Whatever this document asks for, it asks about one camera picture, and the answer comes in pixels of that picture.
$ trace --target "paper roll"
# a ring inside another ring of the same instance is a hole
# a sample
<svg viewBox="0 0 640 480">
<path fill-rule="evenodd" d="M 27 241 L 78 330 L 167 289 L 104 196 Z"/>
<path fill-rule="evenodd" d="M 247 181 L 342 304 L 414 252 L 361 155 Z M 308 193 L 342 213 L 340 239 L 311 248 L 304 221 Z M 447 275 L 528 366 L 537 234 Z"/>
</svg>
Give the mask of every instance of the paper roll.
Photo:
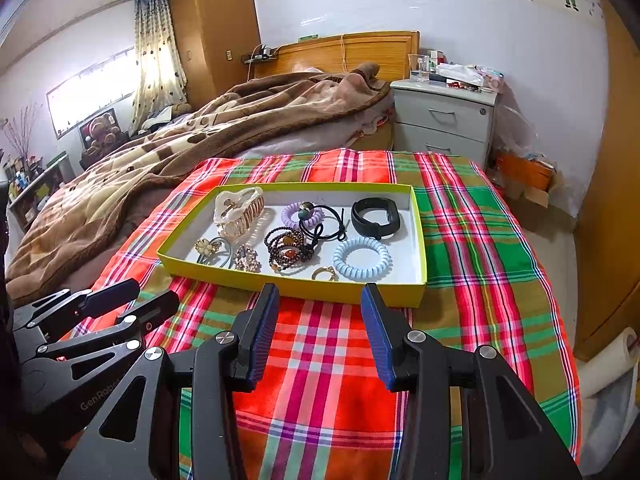
<svg viewBox="0 0 640 480">
<path fill-rule="evenodd" d="M 578 369 L 583 399 L 594 396 L 638 364 L 640 348 L 636 345 L 631 354 L 628 350 L 635 340 L 636 332 L 632 328 L 625 328 L 609 346 Z"/>
</svg>

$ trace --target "patterned blanket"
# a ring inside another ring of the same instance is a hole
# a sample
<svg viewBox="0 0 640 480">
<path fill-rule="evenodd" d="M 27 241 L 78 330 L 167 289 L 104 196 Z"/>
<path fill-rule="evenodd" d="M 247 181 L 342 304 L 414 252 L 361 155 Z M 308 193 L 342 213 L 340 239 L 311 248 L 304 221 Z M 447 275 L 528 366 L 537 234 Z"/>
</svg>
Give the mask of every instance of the patterned blanket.
<svg viewBox="0 0 640 480">
<path fill-rule="evenodd" d="M 414 186 L 424 230 L 428 284 L 413 327 L 472 351 L 491 344 L 535 395 L 577 458 L 580 401 L 574 358 L 549 281 L 522 231 L 478 167 L 427 153 L 333 150 L 201 164 L 111 259 L 96 287 L 133 277 L 146 301 L 170 287 L 178 316 L 148 336 L 169 352 L 197 346 L 256 294 L 171 277 L 156 251 L 212 188 L 261 182 L 391 182 Z M 86 333 L 116 313 L 88 320 Z M 357 305 L 282 298 L 264 379 L 235 394 L 249 479 L 385 480 L 398 458 L 406 408 L 376 375 Z M 460 478 L 460 400 L 452 394 L 450 478 Z M 190 393 L 182 396 L 180 461 L 190 470 Z"/>
<path fill-rule="evenodd" d="M 363 63 L 347 75 L 301 72 L 252 80 L 183 123 L 124 144 L 63 186 L 38 215 L 6 272 L 14 304 L 56 290 L 115 240 L 133 205 L 157 196 L 159 188 L 174 189 L 200 161 L 375 105 L 389 92 L 388 83 L 375 79 L 378 69 Z"/>
</svg>

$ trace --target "wooden wardrobe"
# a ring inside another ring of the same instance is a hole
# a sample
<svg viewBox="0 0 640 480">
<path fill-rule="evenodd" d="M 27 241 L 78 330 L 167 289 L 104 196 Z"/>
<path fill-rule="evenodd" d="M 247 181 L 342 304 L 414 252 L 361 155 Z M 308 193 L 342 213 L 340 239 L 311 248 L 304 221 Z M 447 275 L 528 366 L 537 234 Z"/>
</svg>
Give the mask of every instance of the wooden wardrobe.
<svg viewBox="0 0 640 480">
<path fill-rule="evenodd" d="M 169 6 L 187 99 L 197 110 L 246 81 L 240 56 L 260 43 L 254 0 L 169 0 Z"/>
<path fill-rule="evenodd" d="M 587 361 L 630 326 L 640 333 L 640 52 L 603 0 L 609 103 L 596 168 L 575 230 L 578 323 Z"/>
</svg>

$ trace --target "wardrobe handle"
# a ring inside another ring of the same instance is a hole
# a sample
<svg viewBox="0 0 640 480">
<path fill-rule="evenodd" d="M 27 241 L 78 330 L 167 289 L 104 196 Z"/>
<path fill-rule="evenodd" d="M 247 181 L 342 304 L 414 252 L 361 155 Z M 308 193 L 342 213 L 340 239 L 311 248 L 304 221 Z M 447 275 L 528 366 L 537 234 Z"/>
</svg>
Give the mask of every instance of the wardrobe handle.
<svg viewBox="0 0 640 480">
<path fill-rule="evenodd" d="M 456 113 L 455 113 L 455 112 L 443 112 L 442 110 L 434 110 L 433 108 L 429 108 L 429 111 L 430 111 L 432 114 L 445 114 L 445 115 L 453 115 L 453 116 L 455 116 L 455 115 L 456 115 Z"/>
<path fill-rule="evenodd" d="M 434 146 L 433 144 L 427 144 L 426 142 L 424 143 L 424 145 L 427 148 L 433 148 L 434 150 L 442 150 L 443 152 L 449 153 L 449 155 L 451 154 L 451 148 L 441 148 L 440 146 Z"/>
</svg>

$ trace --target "orange box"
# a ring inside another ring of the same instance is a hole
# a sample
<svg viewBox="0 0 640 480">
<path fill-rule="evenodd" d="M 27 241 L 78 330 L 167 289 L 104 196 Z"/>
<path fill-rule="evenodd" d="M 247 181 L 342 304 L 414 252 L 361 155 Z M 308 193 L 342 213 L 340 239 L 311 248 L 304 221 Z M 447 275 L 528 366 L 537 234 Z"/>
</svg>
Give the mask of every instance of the orange box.
<svg viewBox="0 0 640 480">
<path fill-rule="evenodd" d="M 496 168 L 500 173 L 523 183 L 526 187 L 534 187 L 546 191 L 551 184 L 555 171 L 536 160 L 526 160 L 513 153 L 499 152 Z"/>
</svg>

